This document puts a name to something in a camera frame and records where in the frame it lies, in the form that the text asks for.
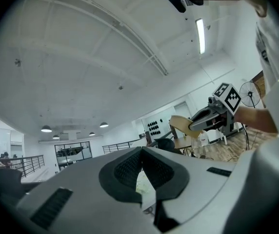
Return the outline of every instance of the chair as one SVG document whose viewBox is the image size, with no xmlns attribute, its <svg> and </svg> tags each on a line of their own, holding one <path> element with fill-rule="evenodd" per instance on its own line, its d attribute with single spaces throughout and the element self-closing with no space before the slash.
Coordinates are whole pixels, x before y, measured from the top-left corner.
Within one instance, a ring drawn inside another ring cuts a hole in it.
<svg viewBox="0 0 279 234">
<path fill-rule="evenodd" d="M 13 169 L 0 169 L 0 200 L 5 204 L 16 205 L 25 195 L 21 184 L 22 172 Z"/>
</svg>

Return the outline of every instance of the ceiling light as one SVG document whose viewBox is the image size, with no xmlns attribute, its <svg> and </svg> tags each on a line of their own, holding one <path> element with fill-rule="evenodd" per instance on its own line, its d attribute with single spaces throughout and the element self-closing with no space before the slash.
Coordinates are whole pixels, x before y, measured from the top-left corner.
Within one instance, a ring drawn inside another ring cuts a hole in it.
<svg viewBox="0 0 279 234">
<path fill-rule="evenodd" d="M 205 38 L 204 38 L 204 26 L 203 20 L 196 20 L 197 30 L 198 30 L 198 39 L 199 39 L 199 52 L 203 54 L 205 51 Z"/>
<path fill-rule="evenodd" d="M 42 127 L 41 131 L 45 133 L 50 133 L 52 132 L 52 129 L 48 125 L 45 125 Z"/>
<path fill-rule="evenodd" d="M 106 122 L 103 122 L 100 127 L 108 127 L 109 125 Z"/>
</svg>

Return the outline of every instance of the ceiling beam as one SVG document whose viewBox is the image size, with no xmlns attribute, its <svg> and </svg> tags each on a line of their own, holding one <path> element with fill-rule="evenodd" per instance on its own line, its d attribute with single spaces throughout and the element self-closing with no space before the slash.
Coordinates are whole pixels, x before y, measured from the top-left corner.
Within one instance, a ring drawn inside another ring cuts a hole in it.
<svg viewBox="0 0 279 234">
<path fill-rule="evenodd" d="M 40 50 L 48 54 L 55 54 L 55 55 L 61 55 L 64 57 L 69 57 L 75 60 L 79 60 L 83 63 L 90 64 L 94 67 L 101 68 L 107 72 L 110 72 L 118 77 L 124 77 L 125 79 L 128 79 L 132 82 L 134 82 L 136 85 L 143 87 L 145 86 L 145 83 L 143 80 L 129 75 L 124 70 L 104 61 L 96 57 L 92 57 L 91 55 L 87 54 L 84 51 L 81 51 L 79 49 L 48 42 L 43 39 L 34 39 L 34 38 L 27 38 L 27 37 L 20 37 L 18 38 L 10 38 L 7 42 L 7 45 L 9 47 L 17 47 L 17 48 L 24 48 L 24 49 L 30 49 L 30 50 Z"/>
<path fill-rule="evenodd" d="M 162 70 L 159 69 L 153 62 L 152 64 L 163 74 L 167 74 L 167 70 L 170 69 L 170 64 L 162 51 L 157 47 L 155 41 L 151 38 L 149 34 L 141 27 L 139 23 L 137 23 L 130 15 L 128 15 L 127 12 L 123 11 L 122 8 L 118 7 L 116 4 L 112 3 L 109 0 L 81 0 L 89 5 L 107 13 L 108 15 L 115 18 L 117 21 L 119 21 L 124 27 L 126 27 L 137 39 L 140 41 L 140 43 L 145 46 L 145 48 L 152 54 L 156 56 L 156 61 L 160 64 Z M 83 13 L 86 13 L 87 15 L 90 15 L 94 17 L 97 20 L 100 20 L 104 22 L 105 24 L 108 24 L 104 20 L 98 18 L 94 14 L 87 13 L 86 11 L 79 9 L 75 6 L 69 5 L 64 2 L 60 1 L 54 1 L 54 3 L 62 4 L 68 7 L 71 7 L 73 9 L 77 9 L 78 11 L 82 11 Z M 122 32 L 117 30 L 112 25 L 107 25 L 111 27 L 113 30 L 117 31 L 117 33 L 121 34 L 124 38 L 126 38 L 129 42 L 131 42 L 136 48 L 138 48 L 141 52 L 141 48 L 139 48 L 132 40 L 130 40 L 127 36 L 125 36 Z"/>
<path fill-rule="evenodd" d="M 74 9 L 74 10 L 77 10 L 79 12 L 82 12 L 88 16 L 91 16 L 93 17 L 94 19 L 102 22 L 103 24 L 105 24 L 106 26 L 108 26 L 110 29 L 112 29 L 113 31 L 115 31 L 116 33 L 118 33 L 120 36 L 122 36 L 124 39 L 126 39 L 129 43 L 131 43 L 135 48 L 137 48 L 147 59 L 149 59 L 150 57 L 137 45 L 134 43 L 134 41 L 132 41 L 130 38 L 128 38 L 124 33 L 122 33 L 120 30 L 118 30 L 116 27 L 114 27 L 113 25 L 111 25 L 110 23 L 106 22 L 105 20 L 99 18 L 98 16 L 96 16 L 95 14 L 92 14 L 90 12 L 87 12 L 81 8 L 78 8 L 76 6 L 73 6 L 71 4 L 68 4 L 68 3 L 65 3 L 65 2 L 62 2 L 62 1 L 53 1 L 54 4 L 59 4 L 59 5 L 63 5 L 65 7 L 68 7 L 68 8 L 71 8 L 71 9 Z M 162 75 L 165 75 L 165 71 L 164 70 L 160 70 L 159 67 L 157 67 L 153 62 L 152 64 L 161 72 Z"/>
</svg>

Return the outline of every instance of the cable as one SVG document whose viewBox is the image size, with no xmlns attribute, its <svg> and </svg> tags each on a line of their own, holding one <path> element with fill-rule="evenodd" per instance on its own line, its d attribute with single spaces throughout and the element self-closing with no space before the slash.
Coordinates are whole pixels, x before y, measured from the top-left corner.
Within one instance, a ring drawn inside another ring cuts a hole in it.
<svg viewBox="0 0 279 234">
<path fill-rule="evenodd" d="M 233 156 L 233 157 L 231 157 L 231 158 L 226 158 L 225 160 L 222 160 L 222 161 L 226 161 L 227 159 L 228 159 L 228 161 L 230 161 L 231 159 L 233 159 L 233 158 L 239 158 L 238 156 Z"/>
<path fill-rule="evenodd" d="M 258 131 L 258 132 L 256 133 L 255 139 L 253 140 L 253 143 L 252 143 L 252 146 L 251 146 L 251 150 L 252 150 L 252 148 L 253 148 L 253 144 L 255 143 L 256 138 L 257 138 L 257 135 L 258 135 L 259 132 L 260 132 L 260 131 Z"/>
<path fill-rule="evenodd" d="M 248 148 L 248 150 L 250 150 L 250 145 L 249 145 L 249 136 L 248 136 L 248 133 L 247 133 L 247 131 L 246 131 L 245 127 L 243 126 L 243 124 L 241 124 L 241 125 L 242 125 L 243 130 L 244 130 L 244 131 L 245 131 L 245 133 L 246 133 L 246 151 L 247 151 L 247 148 Z"/>
</svg>

